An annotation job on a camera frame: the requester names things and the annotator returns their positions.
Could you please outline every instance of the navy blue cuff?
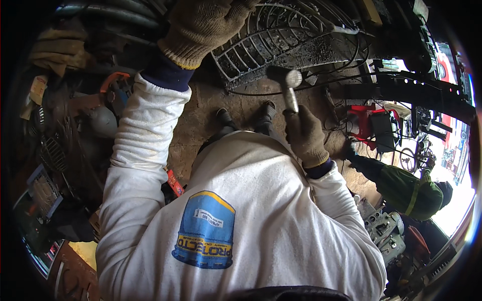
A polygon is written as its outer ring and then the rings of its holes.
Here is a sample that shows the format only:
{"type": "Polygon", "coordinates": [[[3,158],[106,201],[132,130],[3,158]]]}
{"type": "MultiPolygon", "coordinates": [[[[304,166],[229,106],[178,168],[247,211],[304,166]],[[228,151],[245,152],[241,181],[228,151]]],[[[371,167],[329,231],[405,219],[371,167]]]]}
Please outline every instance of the navy blue cuff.
{"type": "Polygon", "coordinates": [[[305,168],[306,173],[312,179],[319,179],[322,176],[326,175],[331,168],[333,168],[334,161],[331,161],[330,158],[326,160],[325,163],[315,166],[313,168],[305,168]]]}
{"type": "Polygon", "coordinates": [[[185,92],[189,89],[187,83],[194,74],[194,70],[185,70],[170,59],[160,50],[149,62],[148,67],[141,72],[143,79],[148,82],[170,90],[185,92]]]}

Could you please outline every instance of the glove cuff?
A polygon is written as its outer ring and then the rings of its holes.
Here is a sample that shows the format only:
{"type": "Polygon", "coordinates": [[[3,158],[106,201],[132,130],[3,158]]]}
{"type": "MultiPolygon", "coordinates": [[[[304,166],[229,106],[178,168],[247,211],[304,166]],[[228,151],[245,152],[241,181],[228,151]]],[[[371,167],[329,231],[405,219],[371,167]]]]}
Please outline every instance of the glove cuff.
{"type": "Polygon", "coordinates": [[[313,168],[317,167],[326,161],[328,161],[328,158],[330,157],[330,153],[328,153],[325,149],[318,151],[316,153],[310,154],[310,159],[308,160],[303,160],[303,168],[313,168]]]}
{"type": "Polygon", "coordinates": [[[173,28],[169,30],[165,38],[157,42],[157,45],[165,56],[179,67],[187,70],[198,68],[201,65],[202,59],[212,48],[184,37],[173,28]]]}

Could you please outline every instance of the shirt logo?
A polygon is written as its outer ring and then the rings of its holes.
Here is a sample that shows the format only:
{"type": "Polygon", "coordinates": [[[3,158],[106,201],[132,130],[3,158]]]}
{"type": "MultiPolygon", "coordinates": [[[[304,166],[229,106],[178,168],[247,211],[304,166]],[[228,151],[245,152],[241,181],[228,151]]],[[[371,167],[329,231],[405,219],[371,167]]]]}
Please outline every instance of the shirt logo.
{"type": "Polygon", "coordinates": [[[203,269],[226,269],[233,263],[234,208],[211,191],[187,200],[172,256],[203,269]]]}

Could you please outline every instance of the concrete floor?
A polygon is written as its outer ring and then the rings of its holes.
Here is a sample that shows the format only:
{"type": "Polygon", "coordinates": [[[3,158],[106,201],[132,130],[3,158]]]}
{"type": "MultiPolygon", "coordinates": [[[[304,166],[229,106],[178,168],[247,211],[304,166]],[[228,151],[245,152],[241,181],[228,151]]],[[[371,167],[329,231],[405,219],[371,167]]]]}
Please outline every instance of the concrete floor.
{"type": "MultiPolygon", "coordinates": [[[[168,167],[174,170],[179,182],[184,185],[189,182],[192,163],[197,155],[199,147],[210,136],[220,130],[214,116],[216,111],[225,107],[230,112],[233,120],[243,130],[252,130],[249,127],[249,120],[253,113],[267,100],[273,101],[278,109],[278,114],[273,120],[275,129],[284,138],[285,122],[282,115],[284,103],[281,95],[268,97],[241,96],[236,94],[228,95],[224,89],[214,87],[211,84],[202,82],[191,82],[191,100],[186,104],[184,112],[174,130],[174,138],[169,147],[168,167]]],[[[237,91],[244,93],[271,93],[279,92],[276,83],[268,79],[260,79],[245,88],[238,88],[237,91]]],[[[300,105],[306,105],[315,116],[322,122],[328,118],[329,110],[326,106],[326,99],[323,88],[314,88],[297,92],[297,99],[300,105]]],[[[343,100],[334,99],[335,104],[343,103],[343,100]]],[[[330,120],[326,126],[333,128],[330,120]]],[[[345,141],[345,131],[334,131],[331,133],[325,148],[336,159],[338,168],[347,180],[348,188],[361,197],[366,197],[373,205],[380,198],[375,189],[375,184],[366,179],[361,173],[349,167],[349,162],[338,159],[340,150],[345,141]]],[[[358,151],[361,155],[367,155],[366,145],[359,145],[358,151]]],[[[386,154],[384,161],[391,163],[392,154],[386,154]]]]}

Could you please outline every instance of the person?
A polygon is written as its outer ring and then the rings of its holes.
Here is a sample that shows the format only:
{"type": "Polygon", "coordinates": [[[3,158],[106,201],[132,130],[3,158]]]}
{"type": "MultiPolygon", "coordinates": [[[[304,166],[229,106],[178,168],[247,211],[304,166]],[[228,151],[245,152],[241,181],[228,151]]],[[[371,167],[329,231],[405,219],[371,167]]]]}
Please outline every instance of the person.
{"type": "Polygon", "coordinates": [[[448,182],[432,182],[430,173],[435,158],[430,157],[421,178],[393,165],[363,157],[355,151],[356,142],[348,140],[346,159],[356,171],[375,182],[376,190],[395,210],[420,221],[426,221],[452,199],[453,188],[448,182]]]}
{"type": "Polygon", "coordinates": [[[164,203],[163,168],[191,97],[187,83],[257,2],[179,0],[161,52],[136,75],[99,216],[104,300],[380,298],[387,277],[381,253],[323,147],[321,122],[304,106],[285,114],[302,167],[270,135],[270,103],[258,133],[226,129],[234,123],[221,109],[224,134],[199,152],[184,194],[164,203]]]}

